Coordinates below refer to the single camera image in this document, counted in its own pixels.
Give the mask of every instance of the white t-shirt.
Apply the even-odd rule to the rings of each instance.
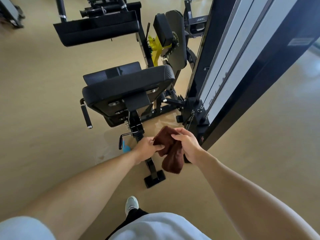
[[[43,223],[27,216],[14,217],[1,222],[0,239],[56,240]],[[144,215],[122,227],[110,237],[110,240],[123,239],[210,240],[182,216],[165,212]]]

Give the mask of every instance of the person's right hand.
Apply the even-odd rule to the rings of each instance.
[[[193,164],[196,164],[197,158],[200,156],[199,154],[203,151],[201,146],[199,145],[196,137],[185,128],[175,128],[175,130],[180,135],[171,136],[178,141],[181,141],[182,149],[186,155],[186,158]]]

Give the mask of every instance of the forearm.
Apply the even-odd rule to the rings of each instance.
[[[290,207],[209,153],[200,152],[197,166],[243,239],[320,239]]]
[[[78,239],[135,164],[133,151],[92,167],[42,195],[20,215],[44,223],[57,239]]]

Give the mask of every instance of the shirt sleeve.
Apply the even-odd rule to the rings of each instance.
[[[18,216],[0,222],[1,240],[56,240],[52,232],[39,220]]]

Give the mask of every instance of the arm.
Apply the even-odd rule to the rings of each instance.
[[[78,239],[91,225],[130,169],[162,145],[145,137],[129,153],[96,165],[40,196],[18,215],[45,224],[57,239]]]
[[[187,159],[199,167],[243,239],[320,239],[289,206],[203,150],[191,132],[176,130],[180,135],[172,137],[182,142]]]

